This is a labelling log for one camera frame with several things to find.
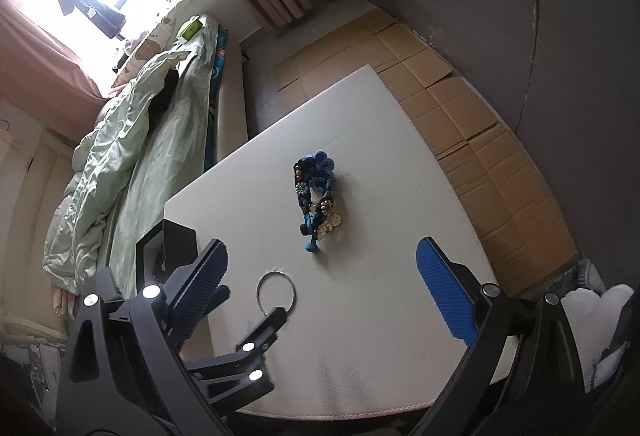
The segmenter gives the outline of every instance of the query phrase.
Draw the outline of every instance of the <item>white table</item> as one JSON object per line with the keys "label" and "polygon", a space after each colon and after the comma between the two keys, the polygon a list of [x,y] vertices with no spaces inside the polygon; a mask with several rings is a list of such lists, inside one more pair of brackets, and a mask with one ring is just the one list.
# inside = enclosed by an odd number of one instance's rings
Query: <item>white table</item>
{"label": "white table", "polygon": [[[305,251],[292,166],[334,159],[342,225]],[[169,200],[164,216],[194,228],[202,249],[225,242],[231,298],[209,316],[216,354],[261,317],[256,286],[286,272],[298,304],[266,361],[275,390],[243,411],[292,419],[352,419],[425,407],[465,351],[450,336],[415,264],[431,235],[481,283],[495,281],[478,237],[438,162],[369,67],[316,96]],[[265,285],[266,307],[289,291]],[[495,377],[513,359],[508,344]]]}

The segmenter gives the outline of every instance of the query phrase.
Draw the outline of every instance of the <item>textured blue pad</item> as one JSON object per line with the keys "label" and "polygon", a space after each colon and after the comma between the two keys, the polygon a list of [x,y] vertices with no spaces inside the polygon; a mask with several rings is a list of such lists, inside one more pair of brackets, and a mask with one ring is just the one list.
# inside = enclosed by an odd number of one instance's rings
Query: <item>textured blue pad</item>
{"label": "textured blue pad", "polygon": [[474,304],[428,239],[422,239],[415,251],[422,280],[447,323],[451,335],[471,346],[478,336]]}
{"label": "textured blue pad", "polygon": [[[170,305],[170,329],[166,336],[174,347],[193,335],[193,330],[206,314],[214,294],[216,291],[221,292],[218,285],[225,275],[228,263],[226,246],[218,241],[208,248],[207,253],[193,269],[191,278],[185,282]],[[175,273],[191,271],[190,267],[191,265],[177,268]]]}

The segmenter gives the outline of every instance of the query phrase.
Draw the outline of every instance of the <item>flattened cardboard box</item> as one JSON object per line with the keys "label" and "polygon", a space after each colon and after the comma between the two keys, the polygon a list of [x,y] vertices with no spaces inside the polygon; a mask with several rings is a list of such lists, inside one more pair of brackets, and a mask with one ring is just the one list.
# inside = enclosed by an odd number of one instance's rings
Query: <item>flattened cardboard box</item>
{"label": "flattened cardboard box", "polygon": [[520,143],[446,62],[384,12],[275,66],[278,102],[293,111],[367,64],[436,156],[505,292],[517,295],[575,259],[558,204]]}

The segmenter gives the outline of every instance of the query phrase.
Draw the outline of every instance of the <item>silver bangle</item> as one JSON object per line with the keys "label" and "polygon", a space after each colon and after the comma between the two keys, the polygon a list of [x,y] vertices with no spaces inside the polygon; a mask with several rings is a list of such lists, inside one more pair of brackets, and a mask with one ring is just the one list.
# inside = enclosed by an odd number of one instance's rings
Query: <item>silver bangle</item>
{"label": "silver bangle", "polygon": [[268,271],[262,276],[262,278],[258,281],[258,287],[255,289],[255,301],[258,303],[258,308],[260,308],[260,311],[265,315],[268,315],[268,313],[264,310],[260,302],[260,290],[262,289],[262,285],[264,284],[264,281],[267,279],[267,277],[271,275],[281,275],[287,281],[289,281],[289,285],[291,286],[291,291],[293,292],[293,298],[291,299],[291,304],[289,305],[289,308],[286,310],[288,315],[289,312],[296,306],[296,302],[298,301],[298,293],[296,292],[296,285],[293,284],[293,281],[291,280],[291,278],[283,271],[280,271],[280,270]]}

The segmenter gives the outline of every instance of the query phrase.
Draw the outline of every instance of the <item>concrete floor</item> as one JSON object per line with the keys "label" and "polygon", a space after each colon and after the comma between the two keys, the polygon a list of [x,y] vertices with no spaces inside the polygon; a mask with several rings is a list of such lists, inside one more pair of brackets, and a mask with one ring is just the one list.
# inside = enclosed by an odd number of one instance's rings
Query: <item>concrete floor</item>
{"label": "concrete floor", "polygon": [[366,0],[329,2],[285,30],[273,32],[245,51],[249,57],[243,68],[249,138],[287,114],[276,102],[278,88],[273,76],[273,66],[373,8]]}

